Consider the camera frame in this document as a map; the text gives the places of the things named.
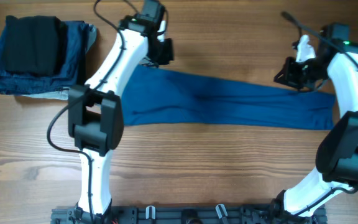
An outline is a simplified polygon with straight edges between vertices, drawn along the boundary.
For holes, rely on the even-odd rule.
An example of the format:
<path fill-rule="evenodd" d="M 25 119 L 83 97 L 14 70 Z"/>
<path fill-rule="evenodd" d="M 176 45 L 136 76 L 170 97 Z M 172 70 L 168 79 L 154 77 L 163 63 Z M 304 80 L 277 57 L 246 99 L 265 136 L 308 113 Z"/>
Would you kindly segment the blue polo shirt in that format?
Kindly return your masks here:
<path fill-rule="evenodd" d="M 335 96 L 138 66 L 122 95 L 124 123 L 204 123 L 330 130 Z"/>

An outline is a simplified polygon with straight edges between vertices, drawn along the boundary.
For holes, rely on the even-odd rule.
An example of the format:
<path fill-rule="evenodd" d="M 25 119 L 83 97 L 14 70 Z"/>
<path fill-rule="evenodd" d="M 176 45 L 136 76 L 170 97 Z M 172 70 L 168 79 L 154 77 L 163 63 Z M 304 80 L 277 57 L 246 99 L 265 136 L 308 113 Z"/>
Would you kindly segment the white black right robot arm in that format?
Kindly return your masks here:
<path fill-rule="evenodd" d="M 282 222 L 305 222 L 341 192 L 358 191 L 358 45 L 331 39 L 316 53 L 308 42 L 308 35 L 295 42 L 296 57 L 287 59 L 281 72 L 284 84 L 303 87 L 331 79 L 341 119 L 320 144 L 315 168 L 272 200 L 269 215 Z"/>

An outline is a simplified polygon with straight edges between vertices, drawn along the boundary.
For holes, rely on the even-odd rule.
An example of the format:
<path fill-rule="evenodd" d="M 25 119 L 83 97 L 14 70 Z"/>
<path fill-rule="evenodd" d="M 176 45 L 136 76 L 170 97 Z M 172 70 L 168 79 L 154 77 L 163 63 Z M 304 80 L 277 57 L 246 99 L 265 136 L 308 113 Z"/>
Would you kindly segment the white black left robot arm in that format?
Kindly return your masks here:
<path fill-rule="evenodd" d="M 167 27 L 166 19 L 125 17 L 95 74 L 69 91 L 68 133 L 81 162 L 81 195 L 73 215 L 78 223 L 111 219 L 109 163 L 124 130 L 121 97 L 142 61 L 162 65 L 172 60 L 172 43 L 165 38 Z"/>

